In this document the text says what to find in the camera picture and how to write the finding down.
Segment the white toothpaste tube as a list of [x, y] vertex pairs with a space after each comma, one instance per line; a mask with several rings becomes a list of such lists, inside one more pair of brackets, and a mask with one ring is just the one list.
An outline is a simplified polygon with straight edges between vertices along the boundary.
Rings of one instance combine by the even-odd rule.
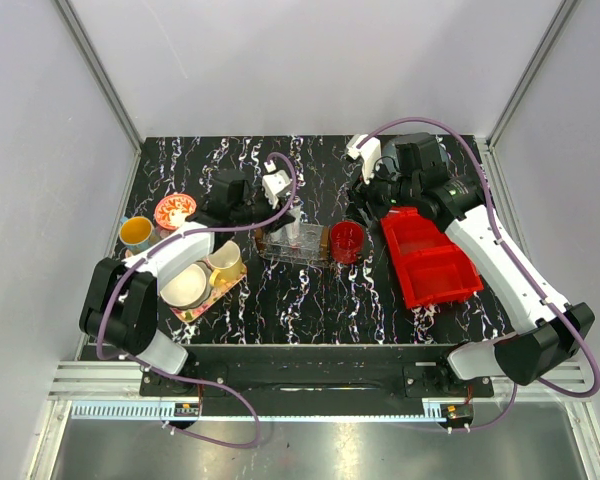
[[301, 208], [291, 209], [289, 215], [293, 218], [293, 221], [285, 226], [286, 237], [289, 245], [296, 246], [300, 235]]

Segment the red translucent cup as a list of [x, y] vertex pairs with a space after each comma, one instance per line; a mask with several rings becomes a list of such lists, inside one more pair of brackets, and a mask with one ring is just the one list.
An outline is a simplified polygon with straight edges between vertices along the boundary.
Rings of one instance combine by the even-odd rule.
[[341, 221], [330, 230], [331, 256], [341, 264], [353, 264], [358, 261], [364, 245], [362, 227], [352, 221]]

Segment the clear holder with wooden ends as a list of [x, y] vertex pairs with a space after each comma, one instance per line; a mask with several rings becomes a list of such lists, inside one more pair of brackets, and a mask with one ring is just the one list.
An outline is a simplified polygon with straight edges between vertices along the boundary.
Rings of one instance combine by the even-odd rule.
[[330, 264], [330, 228], [324, 225], [299, 223], [298, 235], [289, 239], [285, 228], [277, 232], [256, 229], [254, 242], [258, 254], [275, 262], [323, 268]]

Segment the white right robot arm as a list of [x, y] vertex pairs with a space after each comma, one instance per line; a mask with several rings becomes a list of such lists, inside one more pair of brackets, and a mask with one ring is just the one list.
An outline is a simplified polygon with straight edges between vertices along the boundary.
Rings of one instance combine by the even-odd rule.
[[359, 134], [346, 154], [361, 163], [348, 192], [354, 214], [369, 223], [396, 207], [416, 208], [473, 263], [513, 328], [504, 337], [451, 350], [434, 373], [440, 392], [456, 396], [484, 376], [528, 385], [579, 352], [594, 322], [592, 310], [571, 303], [539, 274], [488, 209], [481, 183], [450, 172], [435, 136], [409, 134], [383, 145]]

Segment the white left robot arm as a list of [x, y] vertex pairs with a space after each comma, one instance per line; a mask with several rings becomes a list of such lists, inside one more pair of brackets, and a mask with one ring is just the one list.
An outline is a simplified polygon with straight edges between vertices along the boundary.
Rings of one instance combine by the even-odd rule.
[[270, 166], [257, 185], [240, 170], [217, 172], [208, 194], [174, 233], [124, 261], [104, 258], [96, 264], [80, 330], [162, 372], [162, 384], [173, 394], [188, 394], [197, 380], [195, 357], [158, 329], [160, 289], [233, 234], [290, 222], [296, 189], [293, 167]]

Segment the floral serving tray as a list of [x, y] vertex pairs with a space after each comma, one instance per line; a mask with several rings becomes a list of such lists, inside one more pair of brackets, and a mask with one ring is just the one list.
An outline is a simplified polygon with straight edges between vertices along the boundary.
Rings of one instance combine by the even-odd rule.
[[220, 251], [196, 261], [171, 280], [161, 299], [183, 323], [191, 324], [246, 277], [241, 254]]

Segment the cream and yellow mug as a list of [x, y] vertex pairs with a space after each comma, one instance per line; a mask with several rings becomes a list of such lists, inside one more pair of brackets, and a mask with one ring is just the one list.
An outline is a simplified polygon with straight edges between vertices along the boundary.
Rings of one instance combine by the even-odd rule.
[[210, 254], [207, 263], [212, 270], [209, 280], [214, 288], [237, 281], [243, 274], [241, 250], [232, 240]]

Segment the red plastic compartment bin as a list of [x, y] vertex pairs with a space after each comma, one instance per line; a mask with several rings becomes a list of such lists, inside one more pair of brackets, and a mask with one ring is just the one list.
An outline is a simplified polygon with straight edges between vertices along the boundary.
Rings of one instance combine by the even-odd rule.
[[468, 256], [415, 208], [391, 209], [381, 228], [407, 307], [465, 302], [484, 289]]

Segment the white scalloped bowl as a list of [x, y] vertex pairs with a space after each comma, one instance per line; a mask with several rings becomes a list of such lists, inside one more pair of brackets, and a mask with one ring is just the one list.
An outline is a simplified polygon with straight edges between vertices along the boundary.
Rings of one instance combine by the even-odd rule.
[[162, 300], [179, 310], [187, 310], [201, 305], [211, 294], [211, 271], [198, 261], [174, 277], [160, 291]]

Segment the blue and yellow mug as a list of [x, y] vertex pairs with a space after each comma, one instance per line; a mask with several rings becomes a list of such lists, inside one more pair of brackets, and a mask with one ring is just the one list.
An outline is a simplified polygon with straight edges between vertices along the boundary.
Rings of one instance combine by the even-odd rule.
[[140, 254], [159, 242], [153, 223], [144, 216], [123, 217], [118, 237], [133, 255]]

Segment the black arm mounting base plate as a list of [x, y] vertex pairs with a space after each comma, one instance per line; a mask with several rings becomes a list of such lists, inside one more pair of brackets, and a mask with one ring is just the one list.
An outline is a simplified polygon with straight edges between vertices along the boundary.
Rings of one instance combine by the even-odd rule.
[[453, 380], [447, 345], [194, 345], [191, 375], [248, 394], [353, 390], [407, 398], [491, 398], [492, 381]]

